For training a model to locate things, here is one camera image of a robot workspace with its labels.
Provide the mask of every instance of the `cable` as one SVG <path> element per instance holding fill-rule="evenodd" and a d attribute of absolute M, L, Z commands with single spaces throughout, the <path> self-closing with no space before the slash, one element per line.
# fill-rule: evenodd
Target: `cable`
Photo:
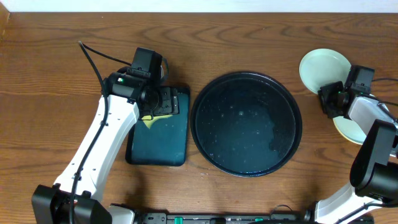
<path fill-rule="evenodd" d="M 86 48 L 87 50 L 92 51 L 92 52 L 94 52 L 94 53 L 96 53 L 96 54 L 98 54 L 98 55 L 100 55 L 100 56 L 102 56 L 102 57 L 106 57 L 106 58 L 108 58 L 108 59 L 114 60 L 115 62 L 120 62 L 120 63 L 123 63 L 123 64 L 130 65 L 130 66 L 131 66 L 131 63 L 129 63 L 129 62 L 125 62 L 125 61 L 123 61 L 123 60 L 120 60 L 120 59 L 117 59 L 117 58 L 108 56 L 108 55 L 106 55 L 106 54 L 102 54 L 101 52 L 92 49 L 91 47 L 89 47 L 89 46 L 83 44 L 82 42 L 80 42 L 80 43 L 81 43 L 81 44 L 84 46 L 84 48 Z"/>
<path fill-rule="evenodd" d="M 362 212 L 363 210 L 367 210 L 369 207 L 371 206 L 375 206 L 375 207 L 381 207 L 381 208 L 397 208 L 398 207 L 398 203 L 395 204 L 378 204 L 378 203 L 367 203 L 364 204 L 361 208 L 351 212 L 350 214 L 346 215 L 344 218 L 339 219 L 335 224 L 340 224 L 343 221 L 353 217 L 354 215 L 358 214 L 359 212 Z"/>
<path fill-rule="evenodd" d="M 97 133 L 95 134 L 90 146 L 88 146 L 88 149 L 87 149 L 85 155 L 81 159 L 80 165 L 79 165 L 79 167 L 78 167 L 78 169 L 76 171 L 75 178 L 73 180 L 72 191 L 70 193 L 70 209 L 69 209 L 69 223 L 70 224 L 74 224 L 75 223 L 75 219 L 74 219 L 74 214 L 75 214 L 75 211 L 74 211 L 74 209 L 75 209 L 74 208 L 75 194 L 76 194 L 77 183 L 78 183 L 78 180 L 80 179 L 81 171 L 83 170 L 83 166 L 84 166 L 84 164 L 85 164 L 85 162 L 86 162 L 86 160 L 88 158 L 88 155 L 90 154 L 92 148 L 94 147 L 94 144 L 95 144 L 96 140 L 98 139 L 98 137 L 100 136 L 100 134 L 102 132 L 102 129 L 106 125 L 106 120 L 108 118 L 108 110 L 109 110 L 109 108 L 108 108 L 108 94 L 105 91 L 104 82 L 102 81 L 100 72 L 98 71 L 98 69 L 95 66 L 93 60 L 88 55 L 88 53 L 87 53 L 87 51 L 85 49 L 85 48 L 87 48 L 87 49 L 89 49 L 89 48 L 87 46 L 85 46 L 81 41 L 79 41 L 79 45 L 80 45 L 80 48 L 83 51 L 83 53 L 86 55 L 87 60 L 90 62 L 91 66 L 93 67 L 93 70 L 94 70 L 95 74 L 97 75 L 99 84 L 101 85 L 102 94 L 104 96 L 104 102 L 105 102 L 105 114 L 104 114 L 104 119 L 102 120 L 101 125 L 98 128 Z"/>
<path fill-rule="evenodd" d="M 380 101 L 380 103 L 384 103 L 384 104 L 388 104 L 388 105 L 392 105 L 392 106 L 398 106 L 398 103 L 392 103 L 392 102 L 388 102 L 388 101 Z"/>
<path fill-rule="evenodd" d="M 122 73 L 122 74 L 126 73 L 128 68 L 130 68 L 130 66 L 125 66 L 123 68 L 119 68 L 118 73 Z"/>
<path fill-rule="evenodd" d="M 383 81 L 383 80 L 398 82 L 398 78 L 376 78 L 376 79 L 372 80 L 372 82 Z"/>
<path fill-rule="evenodd" d="M 293 212 L 293 210 L 292 210 L 289 206 L 287 206 L 287 205 L 277 205 L 277 206 L 276 206 L 274 209 L 272 209 L 272 211 L 270 212 L 270 214 L 269 214 L 269 218 L 270 218 L 270 219 L 272 219 L 272 214 L 274 214 L 274 212 L 276 212 L 276 210 L 277 210 L 278 208 L 280 208 L 280 207 L 286 207 L 286 208 L 290 209 L 291 212 Z"/>

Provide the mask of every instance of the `black cable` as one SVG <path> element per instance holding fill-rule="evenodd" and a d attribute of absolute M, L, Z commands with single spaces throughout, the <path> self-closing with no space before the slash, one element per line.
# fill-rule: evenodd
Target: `black cable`
<path fill-rule="evenodd" d="M 383 81 L 383 80 L 398 82 L 398 78 L 376 78 L 376 79 L 372 80 L 372 82 Z"/>
<path fill-rule="evenodd" d="M 388 104 L 388 105 L 392 105 L 392 106 L 398 106 L 398 103 L 392 103 L 392 102 L 388 102 L 388 101 L 380 101 L 380 103 L 384 103 L 384 104 Z"/>
<path fill-rule="evenodd" d="M 367 210 L 369 207 L 372 207 L 372 206 L 381 207 L 381 208 L 397 208 L 398 207 L 398 203 L 395 203 L 395 204 L 385 204 L 385 203 L 384 204 L 378 204 L 378 203 L 370 202 L 370 203 L 364 204 L 361 208 L 359 208 L 359 209 L 351 212 L 350 214 L 346 215 L 344 218 L 339 219 L 335 224 L 340 224 L 343 221 L 353 217 L 354 215 L 358 214 L 359 212 L 362 212 L 363 210 Z"/>
<path fill-rule="evenodd" d="M 380 110 L 382 110 L 386 115 L 388 115 L 394 122 L 397 122 L 397 118 L 392 113 L 390 113 L 390 111 L 387 110 L 387 108 L 385 108 L 383 103 L 378 103 L 377 107 L 379 107 Z"/>
<path fill-rule="evenodd" d="M 291 212 L 293 212 L 293 210 L 292 210 L 289 206 L 287 206 L 287 205 L 277 205 L 277 206 L 276 206 L 274 209 L 272 209 L 272 211 L 270 212 L 270 214 L 269 214 L 269 218 L 270 218 L 270 219 L 272 219 L 272 214 L 274 214 L 274 212 L 275 212 L 278 208 L 280 208 L 280 207 L 286 207 L 286 208 L 290 209 Z"/>
<path fill-rule="evenodd" d="M 108 56 L 108 55 L 106 55 L 106 54 L 102 54 L 101 52 L 98 52 L 98 51 L 92 49 L 91 47 L 89 47 L 89 46 L 87 46 L 87 45 L 85 45 L 85 44 L 83 44 L 83 46 L 84 46 L 84 48 L 86 48 L 87 50 L 92 51 L 92 52 L 94 52 L 94 53 L 96 53 L 96 54 L 98 54 L 98 55 L 100 55 L 100 56 L 102 56 L 102 57 L 106 57 L 106 58 L 108 58 L 108 59 L 114 60 L 115 62 L 120 62 L 120 63 L 123 63 L 123 64 L 130 65 L 130 66 L 131 66 L 131 63 L 129 63 L 129 62 L 125 62 L 125 61 L 123 61 L 123 60 L 120 60 L 120 59 L 117 59 L 117 58 Z"/>
<path fill-rule="evenodd" d="M 126 73 L 127 72 L 127 69 L 129 69 L 129 68 L 131 68 L 130 66 L 125 66 L 125 67 L 123 67 L 123 68 L 119 68 L 119 70 L 118 70 L 118 73 Z"/>
<path fill-rule="evenodd" d="M 81 171 L 83 170 L 83 166 L 84 166 L 84 164 L 85 164 L 85 162 L 86 162 L 86 160 L 87 160 L 87 158 L 88 158 L 88 155 L 90 154 L 92 148 L 94 147 L 94 144 L 95 144 L 96 140 L 98 139 L 98 137 L 100 136 L 100 134 L 101 134 L 101 132 L 102 132 L 102 129 L 103 129 L 103 128 L 105 127 L 105 125 L 106 125 L 106 120 L 107 120 L 107 118 L 108 118 L 108 110 L 109 110 L 109 108 L 108 108 L 108 94 L 107 94 L 106 91 L 105 91 L 105 85 L 104 85 L 104 82 L 102 81 L 100 72 L 98 71 L 98 69 L 97 69 L 97 67 L 95 66 L 93 60 L 92 60 L 91 57 L 88 55 L 88 53 L 87 53 L 87 51 L 86 51 L 86 49 L 85 49 L 85 47 L 86 47 L 86 48 L 88 48 L 88 47 L 85 46 L 85 45 L 84 45 L 82 42 L 80 42 L 80 41 L 79 41 L 79 45 L 80 45 L 81 50 L 83 51 L 83 53 L 86 55 L 87 60 L 90 62 L 91 66 L 93 67 L 93 70 L 94 70 L 94 72 L 95 72 L 96 75 L 97 75 L 99 84 L 101 85 L 102 94 L 103 94 L 103 96 L 104 96 L 104 102 L 105 102 L 105 114 L 104 114 L 104 119 L 102 120 L 101 125 L 100 125 L 99 128 L 98 128 L 97 133 L 95 134 L 95 136 L 94 136 L 94 138 L 93 138 L 93 140 L 92 140 L 90 146 L 88 146 L 88 149 L 87 149 L 85 155 L 84 155 L 83 158 L 81 159 L 80 165 L 79 165 L 79 167 L 78 167 L 78 169 L 77 169 L 77 171 L 76 171 L 75 178 L 74 178 L 74 180 L 73 180 L 72 191 L 70 192 L 70 209 L 69 209 L 69 223 L 70 223 L 70 224 L 74 224 L 74 223 L 75 223 L 75 219 L 74 219 L 74 214 L 75 214 L 75 211 L 74 211 L 75 194 L 76 194 L 77 183 L 78 183 L 78 181 L 79 181 L 79 179 L 80 179 Z"/>

